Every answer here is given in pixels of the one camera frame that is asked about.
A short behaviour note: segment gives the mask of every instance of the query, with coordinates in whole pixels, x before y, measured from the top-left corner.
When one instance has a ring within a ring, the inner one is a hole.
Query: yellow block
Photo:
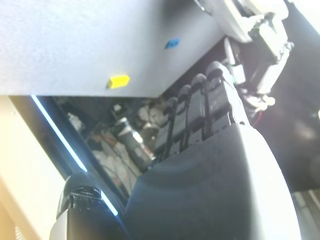
[[[128,75],[113,76],[110,78],[108,87],[110,89],[124,87],[129,83],[130,77]]]

